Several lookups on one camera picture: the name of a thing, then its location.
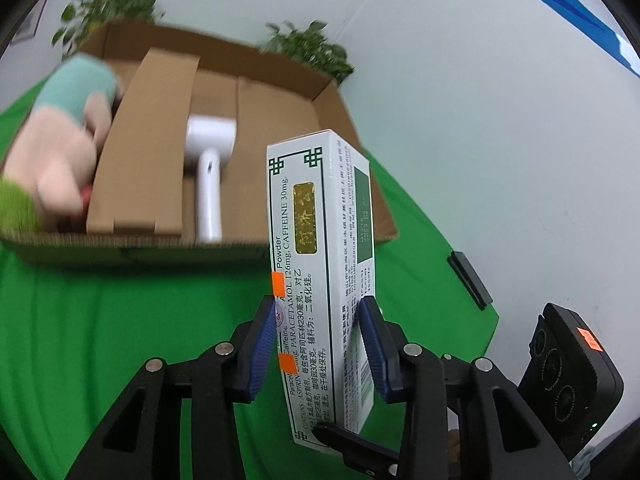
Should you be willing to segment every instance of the white box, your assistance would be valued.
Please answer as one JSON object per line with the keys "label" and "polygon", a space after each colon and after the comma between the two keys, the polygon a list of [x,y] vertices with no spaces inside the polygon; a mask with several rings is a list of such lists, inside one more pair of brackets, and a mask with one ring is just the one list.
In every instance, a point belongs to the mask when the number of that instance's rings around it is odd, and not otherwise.
{"label": "white box", "polygon": [[373,407],[354,321],[375,296],[369,163],[332,130],[267,147],[278,357],[295,442],[322,451],[316,422],[360,432]]}

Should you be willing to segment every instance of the lime green fur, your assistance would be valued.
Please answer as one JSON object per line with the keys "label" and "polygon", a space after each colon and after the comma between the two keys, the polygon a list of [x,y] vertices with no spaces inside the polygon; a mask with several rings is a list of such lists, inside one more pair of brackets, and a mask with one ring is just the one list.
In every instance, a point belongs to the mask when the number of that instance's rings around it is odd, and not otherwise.
{"label": "lime green fur", "polygon": [[0,176],[0,231],[39,231],[40,223],[28,193]]}

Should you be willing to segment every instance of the white hair dryer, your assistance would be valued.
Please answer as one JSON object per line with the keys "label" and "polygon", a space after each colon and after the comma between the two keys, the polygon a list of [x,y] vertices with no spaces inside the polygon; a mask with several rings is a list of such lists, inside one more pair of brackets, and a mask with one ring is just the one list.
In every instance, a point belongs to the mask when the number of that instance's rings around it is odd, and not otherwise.
{"label": "white hair dryer", "polygon": [[235,119],[189,116],[184,164],[187,167],[197,165],[196,236],[199,242],[222,240],[220,169],[231,158],[235,143]]}

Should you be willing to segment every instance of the orange tape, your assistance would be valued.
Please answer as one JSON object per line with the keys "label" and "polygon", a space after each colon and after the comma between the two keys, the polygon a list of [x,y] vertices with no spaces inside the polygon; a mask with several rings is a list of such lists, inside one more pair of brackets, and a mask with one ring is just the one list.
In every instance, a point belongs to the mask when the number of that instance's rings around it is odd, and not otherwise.
{"label": "orange tape", "polygon": [[284,272],[271,273],[271,286],[273,287],[273,295],[284,298]]}
{"label": "orange tape", "polygon": [[582,337],[587,342],[587,345],[589,345],[589,348],[597,350],[598,352],[604,352],[602,346],[600,346],[600,343],[596,341],[596,338],[594,338],[591,332],[583,328],[579,328],[578,332],[582,334]]}
{"label": "orange tape", "polygon": [[296,366],[296,358],[291,354],[278,354],[278,362],[280,363],[280,370],[286,374],[298,374],[298,367]]}

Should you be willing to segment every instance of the green table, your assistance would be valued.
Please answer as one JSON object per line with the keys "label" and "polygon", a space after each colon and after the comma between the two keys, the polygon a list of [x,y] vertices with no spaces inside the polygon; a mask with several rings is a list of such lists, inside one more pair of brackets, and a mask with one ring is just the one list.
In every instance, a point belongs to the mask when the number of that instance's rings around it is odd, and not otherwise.
{"label": "green table", "polygon": [[[37,91],[0,116],[0,152]],[[447,264],[449,244],[370,161],[401,233],[376,248],[377,298],[385,317],[436,354],[482,355],[497,325],[495,310],[476,307]],[[251,319],[269,293],[268,263],[65,270],[28,266],[0,248],[0,422],[39,479],[63,479],[144,361],[197,357]],[[256,401],[236,407],[236,417],[249,480],[361,478],[340,459],[293,443],[275,359]],[[377,399],[364,435],[397,449],[401,428],[402,406]],[[188,431],[183,435],[188,449]],[[189,469],[184,460],[183,478]]]}

